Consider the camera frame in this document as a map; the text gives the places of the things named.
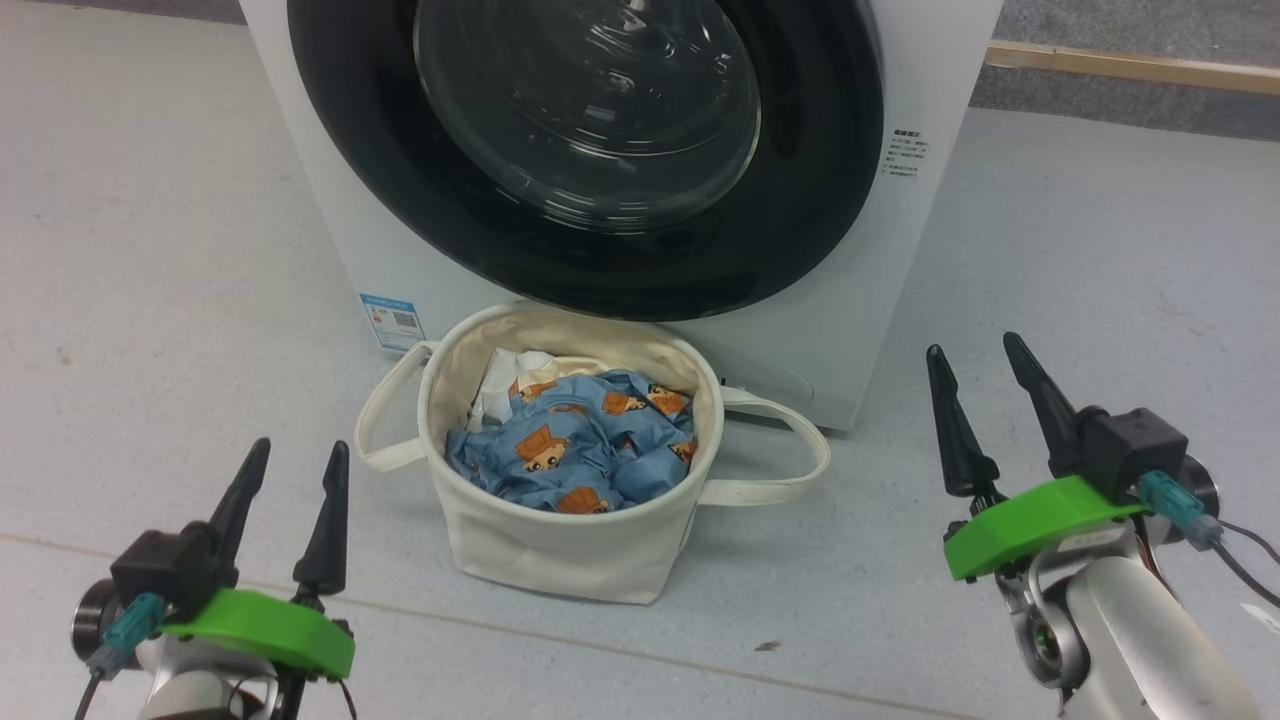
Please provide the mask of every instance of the blue clothing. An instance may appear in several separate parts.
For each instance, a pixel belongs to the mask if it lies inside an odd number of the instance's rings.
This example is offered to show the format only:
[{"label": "blue clothing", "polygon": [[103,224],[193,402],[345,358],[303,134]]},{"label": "blue clothing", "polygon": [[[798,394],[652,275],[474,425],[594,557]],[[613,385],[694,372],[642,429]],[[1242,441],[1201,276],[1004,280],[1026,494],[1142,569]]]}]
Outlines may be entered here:
[{"label": "blue clothing", "polygon": [[690,402],[626,370],[521,388],[512,418],[451,430],[445,457],[480,489],[539,510],[608,512],[685,479],[698,448]]}]

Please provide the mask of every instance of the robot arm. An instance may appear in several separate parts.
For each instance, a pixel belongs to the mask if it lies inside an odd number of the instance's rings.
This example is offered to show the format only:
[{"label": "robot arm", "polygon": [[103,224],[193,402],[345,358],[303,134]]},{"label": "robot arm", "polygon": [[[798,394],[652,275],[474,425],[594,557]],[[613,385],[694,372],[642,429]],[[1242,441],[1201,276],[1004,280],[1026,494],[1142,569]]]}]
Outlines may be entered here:
[{"label": "robot arm", "polygon": [[[325,501],[293,569],[293,600],[236,589],[236,553],[269,452],[266,438],[253,443],[209,523],[143,533],[111,564],[111,578],[84,593],[72,647],[91,680],[77,720],[99,682],[122,669],[155,676],[140,720],[294,720],[307,682],[351,674],[351,628],[325,618],[320,602],[346,587],[346,443],[329,457]],[[262,697],[250,688],[264,688]],[[349,694],[347,703],[355,717]]]},{"label": "robot arm", "polygon": [[[998,468],[978,447],[942,348],[931,347],[946,489],[973,498],[972,520],[945,536],[952,577],[995,577],[1023,660],[1061,693],[1062,719],[1256,720],[1248,687],[1155,565],[1155,546],[1184,533],[1197,550],[1226,555],[1217,488],[1187,455],[1185,436],[1144,409],[1076,413],[1020,337],[1006,333],[1005,350],[1056,479],[1012,498],[995,489]],[[1153,510],[1161,516],[1148,523]]]},{"label": "robot arm", "polygon": [[1071,577],[1066,612],[1091,670],[1064,720],[1252,720],[1258,706],[1165,585],[1128,557]]}]

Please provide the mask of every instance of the green mount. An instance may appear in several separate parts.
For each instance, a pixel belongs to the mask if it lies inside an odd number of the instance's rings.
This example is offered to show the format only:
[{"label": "green mount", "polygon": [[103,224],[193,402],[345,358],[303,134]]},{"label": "green mount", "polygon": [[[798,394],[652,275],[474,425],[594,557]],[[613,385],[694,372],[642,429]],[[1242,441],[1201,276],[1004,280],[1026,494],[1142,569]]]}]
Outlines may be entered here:
[{"label": "green mount", "polygon": [[356,641],[333,620],[252,591],[221,588],[195,620],[165,625],[161,632],[200,638],[324,678],[348,678],[356,657]]},{"label": "green mount", "polygon": [[1068,475],[979,512],[942,550],[952,578],[979,578],[1100,523],[1146,511],[1142,503],[1112,505],[1080,475]]}]

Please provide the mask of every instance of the teal connector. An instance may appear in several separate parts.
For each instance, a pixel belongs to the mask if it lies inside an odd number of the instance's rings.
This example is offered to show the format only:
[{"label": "teal connector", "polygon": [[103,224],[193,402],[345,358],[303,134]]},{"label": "teal connector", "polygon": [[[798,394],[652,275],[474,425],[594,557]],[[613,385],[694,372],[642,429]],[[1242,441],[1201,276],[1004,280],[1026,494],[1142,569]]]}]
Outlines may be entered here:
[{"label": "teal connector", "polygon": [[1222,537],[1222,525],[1204,512],[1204,503],[1160,470],[1138,480],[1138,498],[1157,515],[1169,518],[1187,536],[1187,542],[1203,552]]},{"label": "teal connector", "polygon": [[88,659],[88,670],[104,680],[115,678],[133,657],[142,641],[160,632],[165,602],[157,594],[142,593],[129,603],[115,623],[102,633],[102,644]]}]

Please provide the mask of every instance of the white fabric basket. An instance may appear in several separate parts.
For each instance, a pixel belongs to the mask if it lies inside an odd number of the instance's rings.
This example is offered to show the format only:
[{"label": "white fabric basket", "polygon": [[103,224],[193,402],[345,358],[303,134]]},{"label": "white fabric basket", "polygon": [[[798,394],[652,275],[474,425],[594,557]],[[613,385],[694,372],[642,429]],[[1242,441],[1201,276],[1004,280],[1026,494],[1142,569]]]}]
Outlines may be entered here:
[{"label": "white fabric basket", "polygon": [[[671,492],[627,510],[562,515],[499,500],[454,473],[445,436],[466,425],[495,348],[599,357],[692,396],[698,452]],[[417,437],[374,450],[379,420],[396,393],[426,361],[417,401]],[[813,452],[805,475],[774,480],[707,479],[724,432],[724,409],[772,415]],[[818,429],[796,411],[721,387],[707,360],[664,329],[617,323],[532,304],[490,307],[463,320],[440,342],[422,342],[378,384],[356,421],[356,452],[380,471],[425,459],[444,510],[453,559],[465,573],[531,591],[609,602],[657,600],[689,539],[699,505],[783,502],[817,483],[831,462]]]}]

